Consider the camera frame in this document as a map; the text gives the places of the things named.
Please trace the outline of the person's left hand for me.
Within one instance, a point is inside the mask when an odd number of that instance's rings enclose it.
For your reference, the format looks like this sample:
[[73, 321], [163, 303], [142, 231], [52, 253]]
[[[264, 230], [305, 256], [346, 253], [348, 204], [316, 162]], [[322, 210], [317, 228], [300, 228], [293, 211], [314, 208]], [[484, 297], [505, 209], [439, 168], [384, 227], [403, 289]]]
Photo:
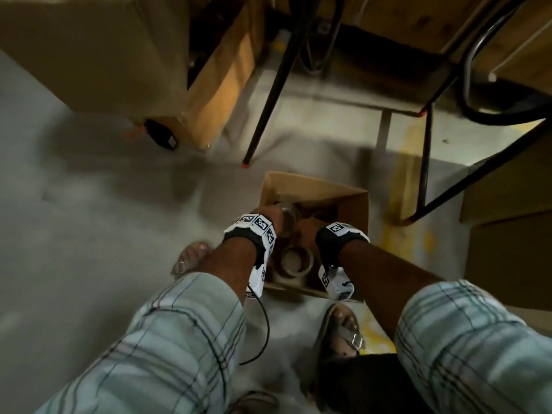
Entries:
[[271, 221], [271, 205], [266, 206], [260, 206], [258, 208], [255, 208], [251, 211], [252, 214], [260, 214], [265, 216], [268, 220]]

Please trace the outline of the person's right hand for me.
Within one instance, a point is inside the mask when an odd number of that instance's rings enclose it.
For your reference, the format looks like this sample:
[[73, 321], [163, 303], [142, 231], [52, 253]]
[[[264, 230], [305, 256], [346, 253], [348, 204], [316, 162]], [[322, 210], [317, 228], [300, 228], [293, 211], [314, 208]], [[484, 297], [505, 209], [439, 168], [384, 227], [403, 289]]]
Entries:
[[329, 224], [329, 221], [322, 219], [322, 217], [318, 215], [301, 219], [295, 226], [297, 242], [306, 248], [314, 247], [316, 245], [315, 238], [318, 231]]

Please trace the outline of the brown tape roll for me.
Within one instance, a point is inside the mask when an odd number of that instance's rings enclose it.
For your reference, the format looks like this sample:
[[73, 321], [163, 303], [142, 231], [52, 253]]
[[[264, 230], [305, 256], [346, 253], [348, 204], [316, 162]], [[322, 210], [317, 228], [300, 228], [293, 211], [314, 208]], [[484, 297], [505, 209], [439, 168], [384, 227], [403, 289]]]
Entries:
[[300, 209], [291, 202], [277, 202], [283, 214], [282, 229], [278, 238], [293, 238], [298, 233], [298, 222], [302, 220]]
[[281, 273], [287, 278], [306, 277], [313, 269], [315, 257], [311, 250], [299, 246], [288, 246], [280, 253]]

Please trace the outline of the person's right forearm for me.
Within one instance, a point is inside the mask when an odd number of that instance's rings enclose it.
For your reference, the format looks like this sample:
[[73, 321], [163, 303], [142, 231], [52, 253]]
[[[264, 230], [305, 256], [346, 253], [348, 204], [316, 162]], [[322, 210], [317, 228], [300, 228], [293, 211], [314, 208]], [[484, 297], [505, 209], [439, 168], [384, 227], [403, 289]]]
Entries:
[[398, 321], [409, 300], [443, 278], [371, 243], [353, 240], [340, 250], [344, 271], [386, 335], [394, 340]]

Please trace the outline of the person's left forearm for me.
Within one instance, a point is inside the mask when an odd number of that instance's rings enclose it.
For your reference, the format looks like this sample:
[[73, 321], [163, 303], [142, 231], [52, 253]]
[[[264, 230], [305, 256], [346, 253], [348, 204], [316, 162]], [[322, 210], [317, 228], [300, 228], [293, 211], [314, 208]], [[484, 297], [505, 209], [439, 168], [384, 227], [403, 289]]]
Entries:
[[233, 237], [204, 257], [196, 271], [219, 278], [243, 302], [256, 259], [256, 246], [249, 239]]

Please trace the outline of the small open cardboard box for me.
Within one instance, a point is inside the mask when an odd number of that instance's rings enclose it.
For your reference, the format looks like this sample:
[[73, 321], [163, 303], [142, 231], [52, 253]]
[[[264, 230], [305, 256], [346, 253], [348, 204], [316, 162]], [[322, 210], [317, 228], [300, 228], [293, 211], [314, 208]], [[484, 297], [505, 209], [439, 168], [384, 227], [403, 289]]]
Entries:
[[[356, 187], [332, 183], [330, 181], [304, 175], [267, 172], [260, 191], [259, 205], [272, 205], [277, 202], [291, 202], [301, 211], [302, 218], [318, 215], [322, 219], [343, 222], [368, 233], [369, 194]], [[297, 246], [292, 238], [277, 238], [266, 271], [264, 290], [296, 292], [316, 298], [330, 299], [319, 278], [320, 261], [315, 263], [310, 273], [303, 278], [287, 278], [281, 273], [280, 253], [288, 246]], [[359, 301], [354, 292], [345, 301]]]

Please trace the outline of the clear left sandal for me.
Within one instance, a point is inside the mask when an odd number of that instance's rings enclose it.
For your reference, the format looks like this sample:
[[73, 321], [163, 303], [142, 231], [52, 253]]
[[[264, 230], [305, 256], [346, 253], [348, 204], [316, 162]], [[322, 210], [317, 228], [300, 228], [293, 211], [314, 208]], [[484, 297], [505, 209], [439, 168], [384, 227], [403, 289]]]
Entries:
[[190, 272], [194, 272], [202, 260], [211, 252], [211, 247], [203, 241], [193, 242], [186, 246], [178, 256], [170, 275], [175, 281]]

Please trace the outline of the grey buckled right sandal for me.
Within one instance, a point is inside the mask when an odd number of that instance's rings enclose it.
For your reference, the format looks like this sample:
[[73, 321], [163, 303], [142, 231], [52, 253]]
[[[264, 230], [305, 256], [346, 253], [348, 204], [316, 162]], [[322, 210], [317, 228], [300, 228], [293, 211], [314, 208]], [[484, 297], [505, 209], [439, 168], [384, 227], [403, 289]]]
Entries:
[[331, 304], [323, 316], [319, 333], [310, 352], [308, 385], [314, 386], [322, 366], [360, 356], [365, 339], [355, 313], [344, 304]]

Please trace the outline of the black slanted table leg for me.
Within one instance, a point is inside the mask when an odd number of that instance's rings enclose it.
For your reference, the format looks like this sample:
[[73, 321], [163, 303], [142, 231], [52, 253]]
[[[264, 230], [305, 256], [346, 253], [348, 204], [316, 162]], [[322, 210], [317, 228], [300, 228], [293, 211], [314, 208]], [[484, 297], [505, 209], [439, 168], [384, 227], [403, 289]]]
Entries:
[[274, 111], [286, 80], [293, 68], [300, 48], [307, 38], [308, 31], [318, 12], [321, 0], [289, 0], [290, 12], [293, 19], [292, 33], [287, 42], [280, 65], [275, 75], [272, 87], [268, 94], [265, 106], [253, 133], [241, 166], [249, 168], [252, 158], [259, 146], [266, 126]]

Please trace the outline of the black device with white label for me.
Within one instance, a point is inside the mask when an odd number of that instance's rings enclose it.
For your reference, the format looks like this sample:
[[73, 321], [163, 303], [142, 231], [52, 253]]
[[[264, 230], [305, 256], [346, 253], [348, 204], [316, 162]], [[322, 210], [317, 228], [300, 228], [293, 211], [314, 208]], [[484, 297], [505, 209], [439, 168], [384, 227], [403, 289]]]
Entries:
[[178, 148], [178, 140], [167, 126], [150, 118], [145, 120], [143, 126], [148, 136], [159, 147], [168, 151], [175, 151]]

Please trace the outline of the pale plaid shirt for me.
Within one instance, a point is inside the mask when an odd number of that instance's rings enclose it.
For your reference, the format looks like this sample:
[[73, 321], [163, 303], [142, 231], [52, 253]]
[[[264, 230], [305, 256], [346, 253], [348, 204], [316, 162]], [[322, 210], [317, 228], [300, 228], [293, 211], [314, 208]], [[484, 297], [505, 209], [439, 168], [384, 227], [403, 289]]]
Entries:
[[[242, 304], [222, 280], [186, 275], [37, 414], [222, 412], [244, 331]], [[417, 292], [395, 346], [435, 413], [552, 414], [552, 339], [465, 280]]]

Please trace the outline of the flat cardboard box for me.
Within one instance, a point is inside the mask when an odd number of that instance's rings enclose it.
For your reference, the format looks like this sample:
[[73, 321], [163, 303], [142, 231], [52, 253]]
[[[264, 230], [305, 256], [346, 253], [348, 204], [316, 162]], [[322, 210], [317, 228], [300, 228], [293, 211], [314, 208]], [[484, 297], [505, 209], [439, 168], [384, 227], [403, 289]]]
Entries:
[[464, 278], [505, 305], [552, 312], [552, 211], [474, 226]]

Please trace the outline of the large cardboard box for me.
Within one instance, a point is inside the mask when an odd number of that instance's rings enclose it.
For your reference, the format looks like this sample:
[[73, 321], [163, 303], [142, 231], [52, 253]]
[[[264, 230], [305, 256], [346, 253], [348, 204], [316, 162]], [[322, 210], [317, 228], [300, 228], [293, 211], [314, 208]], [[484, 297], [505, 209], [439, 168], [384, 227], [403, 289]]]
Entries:
[[0, 49], [78, 112], [207, 150], [265, 42], [265, 0], [0, 0]]

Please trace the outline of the wooden table top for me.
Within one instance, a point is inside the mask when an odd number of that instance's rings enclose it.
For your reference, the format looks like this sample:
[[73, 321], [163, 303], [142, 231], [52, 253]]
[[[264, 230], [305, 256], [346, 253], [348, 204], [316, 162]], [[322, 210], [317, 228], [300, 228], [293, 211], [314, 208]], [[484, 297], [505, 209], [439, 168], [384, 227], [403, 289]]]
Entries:
[[[342, 21], [459, 62], [510, 0], [346, 0]], [[473, 69], [552, 95], [552, 0], [528, 0], [480, 51]]]

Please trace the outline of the black metal table frame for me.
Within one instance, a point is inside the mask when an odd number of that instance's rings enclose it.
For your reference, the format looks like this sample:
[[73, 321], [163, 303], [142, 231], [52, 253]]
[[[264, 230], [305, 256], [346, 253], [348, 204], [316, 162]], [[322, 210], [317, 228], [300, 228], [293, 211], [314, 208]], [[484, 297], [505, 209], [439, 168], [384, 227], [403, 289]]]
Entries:
[[[510, 0], [502, 6], [497, 13], [490, 17], [482, 25], [475, 37], [462, 54], [459, 63], [445, 82], [433, 94], [429, 101], [424, 105], [418, 116], [425, 116], [425, 129], [423, 139], [423, 150], [420, 164], [419, 186], [416, 211], [401, 223], [403, 226], [410, 226], [420, 219], [424, 218], [452, 198], [456, 197], [468, 187], [483, 179], [485, 176], [495, 172], [506, 163], [518, 157], [537, 141], [542, 139], [547, 132], [552, 130], [552, 103], [537, 106], [533, 109], [520, 112], [503, 112], [491, 114], [481, 112], [471, 107], [469, 104], [470, 88], [472, 82], [472, 63], [475, 57], [482, 49], [498, 34], [509, 20], [519, 11], [519, 9], [528, 0]], [[486, 126], [513, 126], [516, 124], [528, 124], [541, 120], [534, 129], [531, 129], [521, 138], [514, 141], [504, 150], [488, 158], [484, 163], [475, 169], [472, 173], [448, 188], [444, 193], [426, 204], [427, 181], [430, 168], [430, 155], [432, 143], [432, 125], [435, 103], [439, 98], [453, 85], [457, 85], [456, 99], [457, 105], [464, 117], [468, 120], [483, 124]]]

